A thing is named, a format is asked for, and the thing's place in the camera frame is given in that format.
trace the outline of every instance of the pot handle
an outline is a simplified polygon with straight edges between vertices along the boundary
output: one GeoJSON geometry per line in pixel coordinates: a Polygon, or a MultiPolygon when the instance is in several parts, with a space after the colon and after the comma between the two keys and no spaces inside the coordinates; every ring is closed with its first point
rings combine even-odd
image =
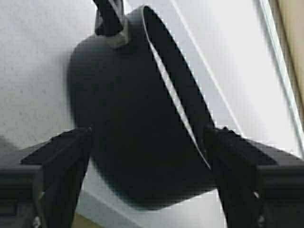
{"type": "Polygon", "coordinates": [[[95,33],[113,37],[124,29],[123,0],[93,0],[97,6],[95,33]]]}

